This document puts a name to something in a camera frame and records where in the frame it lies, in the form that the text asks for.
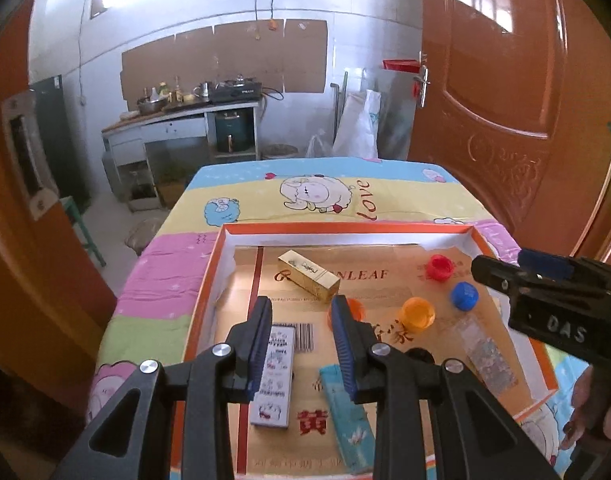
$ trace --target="wooden counter top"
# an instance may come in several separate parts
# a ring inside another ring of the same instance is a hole
[[[180,105],[176,108],[179,109],[167,109],[156,114],[150,114],[146,116],[137,116],[132,119],[125,121],[118,121],[117,123],[111,124],[106,128],[103,128],[102,135],[107,137],[121,130],[124,130],[130,126],[143,126],[145,124],[162,123],[166,121],[172,121],[175,119],[181,119],[191,117],[194,115],[203,115],[207,112],[220,112],[223,110],[237,110],[241,108],[254,108],[259,106],[260,101],[246,101],[246,102],[234,102],[234,103],[223,103],[214,105],[211,103],[196,103],[195,105]]]

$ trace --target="bed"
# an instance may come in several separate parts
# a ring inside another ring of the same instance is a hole
[[[505,228],[439,166],[395,160],[305,158],[207,166],[199,170],[126,282],[100,349],[91,419],[145,359],[182,361],[186,335],[217,233],[229,222],[423,221],[474,224],[498,257],[516,263]],[[559,391],[522,422],[562,473],[559,450],[570,396],[586,364],[550,351]]]

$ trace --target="cardboard sheet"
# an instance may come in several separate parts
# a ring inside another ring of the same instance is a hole
[[[128,103],[128,110],[138,110],[137,99],[143,97],[144,88],[165,81],[174,85],[178,74],[174,62],[174,36],[150,41],[121,54],[121,89]]]
[[[457,248],[433,250],[450,257],[456,264],[455,275],[445,283],[425,278],[424,265],[430,252],[421,246],[336,246],[295,248],[300,254],[339,275],[339,293],[358,298],[365,306],[365,321],[373,325],[375,334],[384,342],[405,351],[413,347],[428,349],[441,363],[457,357],[472,367],[453,328],[465,316],[473,316],[493,338],[503,358],[516,376],[517,383],[500,395],[499,400],[513,414],[533,405],[517,354],[504,327],[501,316],[487,289],[475,283],[469,269],[471,259]],[[290,404],[290,425],[287,430],[248,426],[239,431],[241,410],[230,407],[231,442],[236,450],[238,473],[252,475],[280,474],[314,476],[344,474],[345,465],[335,440],[332,417],[319,381],[319,368],[337,362],[332,332],[327,326],[328,304],[316,301],[299,286],[278,273],[277,259],[283,247],[263,248],[262,266],[257,270],[258,294],[272,300],[275,322],[310,323],[314,348],[297,353],[294,361],[294,389]],[[256,248],[237,248],[236,270],[230,285],[217,304],[217,327],[214,341],[226,338],[230,327],[247,316],[250,288],[254,288]],[[460,281],[473,283],[480,299],[470,313],[457,310],[449,301],[449,292]],[[437,312],[436,322],[425,332],[411,335],[397,322],[403,302],[411,296],[431,301]],[[365,406],[373,431],[376,430],[376,406]],[[301,424],[304,414],[307,423]],[[422,409],[424,434],[429,435],[429,416]],[[433,454],[426,442],[426,455]]]
[[[241,74],[283,91],[283,20],[276,21],[277,30],[270,30],[266,20],[216,25],[217,80]]]
[[[189,93],[203,81],[216,81],[217,46],[212,27],[196,28],[174,38],[174,67],[180,86]]]
[[[128,110],[137,110],[143,88],[180,77],[184,92],[202,81],[255,77],[263,86],[286,92],[325,90],[328,25],[321,20],[235,22],[167,36],[125,51],[121,89]]]
[[[286,20],[283,56],[286,92],[323,93],[328,56],[328,22]]]

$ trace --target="plastic bag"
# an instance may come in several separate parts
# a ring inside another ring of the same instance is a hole
[[[322,156],[330,156],[332,153],[332,146],[325,140],[325,132],[319,130],[319,133],[313,135],[308,143],[307,150],[305,150],[306,158],[317,158]]]
[[[130,230],[128,237],[124,240],[125,245],[135,251],[137,256],[141,256],[163,224],[164,220],[161,218],[141,220]]]
[[[349,92],[332,156],[378,158],[377,132],[381,94],[372,90]]]

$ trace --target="wooden door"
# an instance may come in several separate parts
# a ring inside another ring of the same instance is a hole
[[[0,102],[28,88],[26,0],[0,34]],[[85,413],[116,298],[59,204],[34,221],[12,171],[0,110],[0,365]]]
[[[611,174],[611,41],[582,0],[423,0],[409,160],[440,164],[521,246],[573,253]]]

